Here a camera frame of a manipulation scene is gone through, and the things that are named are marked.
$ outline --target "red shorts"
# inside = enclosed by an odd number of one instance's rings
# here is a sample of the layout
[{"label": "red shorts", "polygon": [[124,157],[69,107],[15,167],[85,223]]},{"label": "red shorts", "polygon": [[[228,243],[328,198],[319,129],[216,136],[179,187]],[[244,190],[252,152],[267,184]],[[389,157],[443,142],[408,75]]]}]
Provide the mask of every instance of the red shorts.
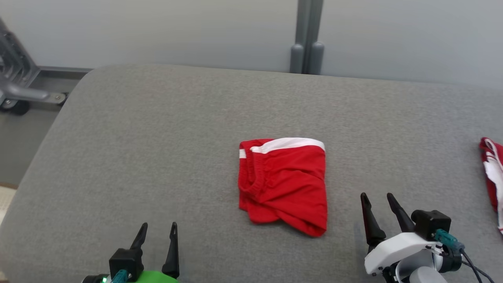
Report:
[{"label": "red shorts", "polygon": [[255,223],[282,219],[308,235],[326,231],[325,149],[302,137],[239,146],[239,208]]}]

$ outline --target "gray fabric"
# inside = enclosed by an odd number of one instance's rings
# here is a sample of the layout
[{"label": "gray fabric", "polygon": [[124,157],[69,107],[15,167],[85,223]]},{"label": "gray fabric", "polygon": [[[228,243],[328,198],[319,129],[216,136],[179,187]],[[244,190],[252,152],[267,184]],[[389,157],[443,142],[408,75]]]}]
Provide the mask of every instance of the gray fabric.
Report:
[{"label": "gray fabric", "polygon": [[[172,221],[181,282],[384,282],[365,274],[365,191],[388,236],[392,192],[438,209],[496,281],[503,241],[478,142],[503,143],[503,94],[436,84],[172,65],[92,71],[72,92],[0,228],[12,283],[80,282],[107,272],[142,222],[146,269],[160,270]],[[328,230],[310,238],[253,225],[237,208],[238,144],[302,136],[326,146]],[[467,267],[445,275],[474,282]]]}]

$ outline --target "white wall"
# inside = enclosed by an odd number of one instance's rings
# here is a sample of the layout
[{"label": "white wall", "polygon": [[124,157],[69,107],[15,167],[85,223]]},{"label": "white wall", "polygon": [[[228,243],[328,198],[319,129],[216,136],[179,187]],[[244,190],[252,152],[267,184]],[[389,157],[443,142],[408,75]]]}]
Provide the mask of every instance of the white wall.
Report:
[{"label": "white wall", "polygon": [[176,63],[287,72],[291,0],[0,0],[40,66]]},{"label": "white wall", "polygon": [[323,75],[503,89],[499,0],[325,1],[318,38]]}]

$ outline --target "folded red shorts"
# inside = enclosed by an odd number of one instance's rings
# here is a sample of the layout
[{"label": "folded red shorts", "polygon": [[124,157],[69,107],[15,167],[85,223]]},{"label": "folded red shorts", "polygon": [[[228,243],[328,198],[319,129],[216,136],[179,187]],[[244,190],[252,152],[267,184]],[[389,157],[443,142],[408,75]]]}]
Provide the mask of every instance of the folded red shorts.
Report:
[{"label": "folded red shorts", "polygon": [[239,146],[239,208],[255,224],[279,219],[319,237],[326,231],[325,147],[303,137]]},{"label": "folded red shorts", "polygon": [[503,234],[503,146],[483,137],[479,144],[485,168],[486,187],[491,205],[498,213],[498,229]]}]

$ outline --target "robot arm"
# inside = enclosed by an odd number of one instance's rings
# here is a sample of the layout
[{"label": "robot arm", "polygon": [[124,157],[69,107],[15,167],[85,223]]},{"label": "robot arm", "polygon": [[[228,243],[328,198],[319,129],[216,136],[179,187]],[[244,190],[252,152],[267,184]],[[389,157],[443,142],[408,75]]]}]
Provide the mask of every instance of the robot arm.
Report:
[{"label": "robot arm", "polygon": [[451,219],[443,213],[416,210],[411,218],[393,194],[387,195],[391,210],[396,215],[402,233],[386,239],[372,213],[372,205],[365,193],[361,194],[363,221],[369,252],[365,257],[367,274],[382,273],[387,283],[442,282],[440,275],[457,271],[462,256],[436,238],[437,231],[449,231]]},{"label": "robot arm", "polygon": [[180,265],[178,258],[178,226],[171,225],[170,248],[167,253],[162,273],[159,271],[144,271],[141,256],[141,245],[147,235],[147,223],[143,223],[129,249],[118,249],[109,260],[110,274],[89,275],[82,283],[178,283]]}]

